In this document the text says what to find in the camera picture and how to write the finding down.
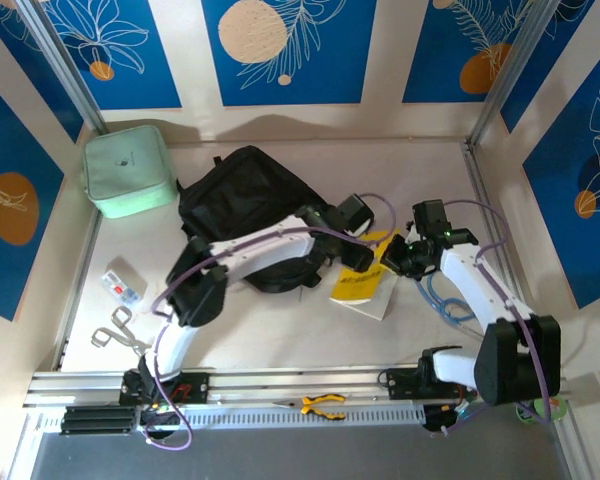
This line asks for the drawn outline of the yellow-handled pliers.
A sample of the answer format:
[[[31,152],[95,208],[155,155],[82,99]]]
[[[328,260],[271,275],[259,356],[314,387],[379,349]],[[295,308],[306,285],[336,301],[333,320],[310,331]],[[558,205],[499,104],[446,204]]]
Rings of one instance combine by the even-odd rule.
[[[325,412],[319,409],[319,406],[326,403],[344,403],[346,396],[330,393],[320,396],[303,396],[296,399],[285,399],[274,402],[275,406],[299,410],[302,415],[315,416],[327,421],[343,421],[347,415],[345,413]]]

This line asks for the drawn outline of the yellow book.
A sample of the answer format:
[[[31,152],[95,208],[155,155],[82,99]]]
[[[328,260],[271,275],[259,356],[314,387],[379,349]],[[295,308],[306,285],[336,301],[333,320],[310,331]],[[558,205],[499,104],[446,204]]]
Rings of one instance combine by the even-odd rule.
[[[360,237],[373,242],[374,261],[362,273],[343,267],[331,292],[332,302],[377,321],[384,319],[398,277],[380,264],[380,258],[396,233],[374,231]]]

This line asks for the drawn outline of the blue stethoscope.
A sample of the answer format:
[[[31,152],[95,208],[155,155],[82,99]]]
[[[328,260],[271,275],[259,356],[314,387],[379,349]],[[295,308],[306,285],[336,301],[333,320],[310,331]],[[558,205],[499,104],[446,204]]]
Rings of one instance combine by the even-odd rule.
[[[415,285],[425,302],[439,315],[450,327],[477,338],[483,335],[468,326],[470,321],[476,319],[469,305],[459,298],[443,298],[434,288],[434,275],[425,276],[425,281],[416,280]]]

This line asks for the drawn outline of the green tape roll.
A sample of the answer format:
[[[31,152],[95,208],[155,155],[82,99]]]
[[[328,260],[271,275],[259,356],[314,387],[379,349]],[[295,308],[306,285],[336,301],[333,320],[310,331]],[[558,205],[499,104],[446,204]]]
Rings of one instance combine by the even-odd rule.
[[[567,413],[567,402],[562,396],[549,398],[550,416],[545,412],[545,403],[542,398],[524,402],[516,406],[517,418],[523,424],[535,424],[549,418],[551,421],[562,419]]]

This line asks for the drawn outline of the mint green zip pouch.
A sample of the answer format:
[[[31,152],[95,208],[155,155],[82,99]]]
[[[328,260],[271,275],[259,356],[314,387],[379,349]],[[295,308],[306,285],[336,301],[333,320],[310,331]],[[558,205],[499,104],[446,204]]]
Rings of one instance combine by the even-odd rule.
[[[87,197],[109,219],[161,207],[178,196],[171,157],[154,126],[93,138],[84,148],[83,171]]]

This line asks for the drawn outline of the aluminium frame post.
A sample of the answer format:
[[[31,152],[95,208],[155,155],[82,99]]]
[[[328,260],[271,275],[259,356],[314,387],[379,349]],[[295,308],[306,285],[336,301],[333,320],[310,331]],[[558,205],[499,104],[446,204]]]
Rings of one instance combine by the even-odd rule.
[[[100,109],[41,2],[14,1],[23,22],[84,122],[96,134],[106,134],[108,129]]]
[[[489,125],[499,114],[519,80],[546,27],[561,0],[533,0],[529,15],[524,20],[506,60],[489,91],[480,115],[474,124],[466,144],[476,148]]]

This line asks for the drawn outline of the black backpack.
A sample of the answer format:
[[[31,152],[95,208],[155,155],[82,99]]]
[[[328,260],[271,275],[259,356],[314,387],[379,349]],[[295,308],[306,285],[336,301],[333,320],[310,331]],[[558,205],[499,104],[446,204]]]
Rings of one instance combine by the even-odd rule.
[[[327,202],[302,179],[255,146],[214,159],[214,167],[180,194],[182,230],[208,243],[267,228],[303,207]]]

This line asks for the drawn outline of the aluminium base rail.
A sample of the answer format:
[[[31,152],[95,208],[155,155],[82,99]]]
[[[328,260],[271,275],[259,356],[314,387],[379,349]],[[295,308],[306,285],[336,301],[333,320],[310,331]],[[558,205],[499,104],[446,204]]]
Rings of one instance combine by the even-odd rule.
[[[389,368],[414,368],[414,364],[391,367],[326,369],[186,370],[163,383],[164,393],[149,379],[131,369],[127,372],[40,372],[33,375],[25,395],[26,408],[88,406],[139,406],[157,408],[172,401],[194,408],[203,406],[268,407],[274,402],[303,396],[336,393],[347,404],[450,404],[463,400],[483,401],[483,393],[466,387],[461,401],[451,399],[392,400],[381,384],[381,373]]]

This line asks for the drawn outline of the silver scissors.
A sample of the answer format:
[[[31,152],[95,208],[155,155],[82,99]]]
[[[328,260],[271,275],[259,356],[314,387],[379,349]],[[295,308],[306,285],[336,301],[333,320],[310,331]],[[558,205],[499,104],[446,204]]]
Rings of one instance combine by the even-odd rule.
[[[132,319],[133,313],[128,307],[124,305],[117,307],[110,317],[114,328],[97,328],[91,335],[91,344],[96,348],[104,348],[114,340],[120,345],[130,348],[138,357],[141,357],[149,349],[149,345],[139,340],[128,328],[128,324]]]

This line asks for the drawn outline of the black finned block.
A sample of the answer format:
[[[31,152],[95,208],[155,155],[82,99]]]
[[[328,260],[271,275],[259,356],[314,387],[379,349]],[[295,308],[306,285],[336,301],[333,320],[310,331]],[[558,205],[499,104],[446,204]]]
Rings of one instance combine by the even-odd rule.
[[[136,425],[133,407],[68,407],[61,421],[62,435],[127,434]]]

